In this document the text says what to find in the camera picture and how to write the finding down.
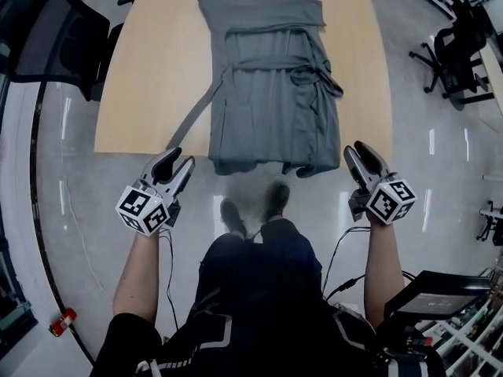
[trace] office chair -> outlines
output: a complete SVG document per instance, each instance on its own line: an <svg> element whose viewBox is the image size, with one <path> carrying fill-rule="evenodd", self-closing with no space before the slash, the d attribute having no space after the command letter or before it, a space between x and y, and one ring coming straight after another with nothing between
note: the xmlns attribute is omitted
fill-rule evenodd
<svg viewBox="0 0 503 377"><path fill-rule="evenodd" d="M14 0L0 23L0 42L10 49L6 75L12 82L65 82L99 101L93 88L105 80L122 24L110 38L109 28L82 0Z"/></svg>
<svg viewBox="0 0 503 377"><path fill-rule="evenodd" d="M429 87L424 88L424 92L432 92L439 79L444 86L444 98L465 89L475 93L478 86L488 91L486 82L473 73L472 68L478 65L478 61L472 62L471 57L486 45L486 39L493 32L489 16L482 6L464 4L453 26L440 30L435 36L435 53L427 43L421 45L428 49L430 59L409 52L410 57L417 57L433 69L433 80ZM445 39L450 36L453 40L446 44Z"/></svg>
<svg viewBox="0 0 503 377"><path fill-rule="evenodd" d="M490 205L490 211L494 211L494 205L492 201L487 202ZM503 208L500 209L500 214L503 214ZM485 242L489 238L489 233L494 231L493 234L493 244L494 246L503 246L503 219L494 218L486 215L486 227L480 233L476 239Z"/></svg>

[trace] glossy floor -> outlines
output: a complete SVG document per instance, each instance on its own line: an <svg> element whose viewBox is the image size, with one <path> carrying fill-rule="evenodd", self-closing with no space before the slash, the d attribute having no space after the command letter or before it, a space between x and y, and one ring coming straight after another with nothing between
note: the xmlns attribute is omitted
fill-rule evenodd
<svg viewBox="0 0 503 377"><path fill-rule="evenodd" d="M111 19L123 21L128 8L116 0L88 0ZM448 273L477 273L490 265L497 249L475 240L482 220L478 209L497 185L481 176L503 173L503 137L479 121L476 106L456 112L437 90L423 86L428 69L408 57L421 41L448 24L425 0L373 0L386 49L391 81L395 157L419 201L396 225L402 267ZM39 209L46 250L66 306L79 315L76 328L96 356L112 318L111 300L127 259L133 233L114 212L124 187L141 172L149 156L93 152L98 104L85 102L72 86L50 83L43 103L38 151ZM260 167L249 174L217 177L212 164L197 158L196 170L180 197L182 212L173 230L174 276L171 286L178 320L193 304L199 261L223 232L218 205L232 197L250 230L259 227L266 186L280 167ZM306 180L285 178L292 198L285 216L313 244L326 268L339 236L353 225L347 198L355 188L339 169ZM328 288L364 273L368 236L349 235L334 261ZM161 248L161 295L157 327L172 335L174 322L164 293L170 272L169 247ZM336 297L362 307L362 285Z"/></svg>

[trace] red object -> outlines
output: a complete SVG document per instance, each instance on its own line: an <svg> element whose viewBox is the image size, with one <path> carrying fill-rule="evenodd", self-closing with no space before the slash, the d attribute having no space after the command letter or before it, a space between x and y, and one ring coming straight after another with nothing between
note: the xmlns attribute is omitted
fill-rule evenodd
<svg viewBox="0 0 503 377"><path fill-rule="evenodd" d="M60 336L77 318L77 313L74 309L66 309L61 317L54 321L49 328L54 336Z"/></svg>

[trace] shoe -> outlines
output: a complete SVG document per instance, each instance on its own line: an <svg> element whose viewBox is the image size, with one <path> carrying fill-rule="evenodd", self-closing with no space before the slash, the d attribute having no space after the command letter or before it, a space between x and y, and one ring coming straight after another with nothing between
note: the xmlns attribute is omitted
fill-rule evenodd
<svg viewBox="0 0 503 377"><path fill-rule="evenodd" d="M275 181L266 193L266 210L262 216L264 223L272 217L283 216L283 210L290 198L290 188L283 181Z"/></svg>
<svg viewBox="0 0 503 377"><path fill-rule="evenodd" d="M243 239L246 238L247 232L244 222L239 215L236 205L230 199L224 199L220 204L220 216L229 232L238 231L243 235Z"/></svg>

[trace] gray dress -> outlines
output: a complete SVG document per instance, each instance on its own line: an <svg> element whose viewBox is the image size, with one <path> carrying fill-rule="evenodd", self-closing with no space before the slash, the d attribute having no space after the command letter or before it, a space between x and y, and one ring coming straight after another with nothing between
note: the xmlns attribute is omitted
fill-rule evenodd
<svg viewBox="0 0 503 377"><path fill-rule="evenodd" d="M213 83L171 139L211 102L218 174L281 162L299 177L340 164L336 97L319 0L198 0L211 31Z"/></svg>

